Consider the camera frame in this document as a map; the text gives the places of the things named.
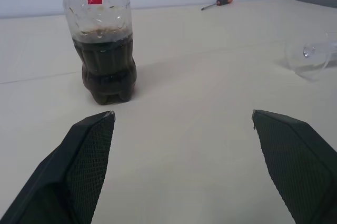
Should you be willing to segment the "clear plastic bottle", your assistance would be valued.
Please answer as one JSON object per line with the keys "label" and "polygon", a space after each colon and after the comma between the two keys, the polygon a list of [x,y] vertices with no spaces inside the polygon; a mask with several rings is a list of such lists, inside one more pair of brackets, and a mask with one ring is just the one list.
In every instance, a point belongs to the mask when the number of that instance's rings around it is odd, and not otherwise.
{"label": "clear plastic bottle", "polygon": [[289,69],[309,81],[327,69],[337,70],[337,32],[291,37],[285,44],[285,58]]}

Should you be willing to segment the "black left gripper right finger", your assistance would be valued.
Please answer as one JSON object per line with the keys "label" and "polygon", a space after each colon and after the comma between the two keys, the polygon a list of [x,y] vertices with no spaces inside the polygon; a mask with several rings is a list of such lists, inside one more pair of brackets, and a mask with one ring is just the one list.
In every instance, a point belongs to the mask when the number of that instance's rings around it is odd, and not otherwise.
{"label": "black left gripper right finger", "polygon": [[309,124],[254,110],[268,173],[296,224],[337,224],[337,151]]}

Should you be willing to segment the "orange black handled screwdriver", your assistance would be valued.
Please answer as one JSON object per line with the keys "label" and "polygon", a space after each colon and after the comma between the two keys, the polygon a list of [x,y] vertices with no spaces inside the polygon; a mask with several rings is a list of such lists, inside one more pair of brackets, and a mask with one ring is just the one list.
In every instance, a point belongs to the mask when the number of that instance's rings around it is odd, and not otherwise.
{"label": "orange black handled screwdriver", "polygon": [[201,8],[201,10],[204,11],[204,10],[210,8],[210,7],[213,7],[213,6],[227,5],[227,4],[230,4],[232,2],[233,2],[233,0],[217,0],[214,4],[203,7],[203,8]]}

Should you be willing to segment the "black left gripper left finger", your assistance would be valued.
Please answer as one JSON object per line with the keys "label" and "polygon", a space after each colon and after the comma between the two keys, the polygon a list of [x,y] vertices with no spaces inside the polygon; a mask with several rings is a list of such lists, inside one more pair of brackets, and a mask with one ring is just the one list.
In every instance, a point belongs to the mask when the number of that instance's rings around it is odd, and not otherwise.
{"label": "black left gripper left finger", "polygon": [[106,111],[75,123],[35,169],[0,224],[91,224],[115,123]]}

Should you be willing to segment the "plastic cola bottle red label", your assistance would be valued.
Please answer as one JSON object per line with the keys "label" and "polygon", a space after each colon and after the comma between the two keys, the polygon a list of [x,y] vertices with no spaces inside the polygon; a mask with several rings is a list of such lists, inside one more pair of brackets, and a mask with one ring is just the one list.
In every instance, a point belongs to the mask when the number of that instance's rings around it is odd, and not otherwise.
{"label": "plastic cola bottle red label", "polygon": [[82,81],[101,105],[131,99],[137,79],[130,0],[63,0]]}

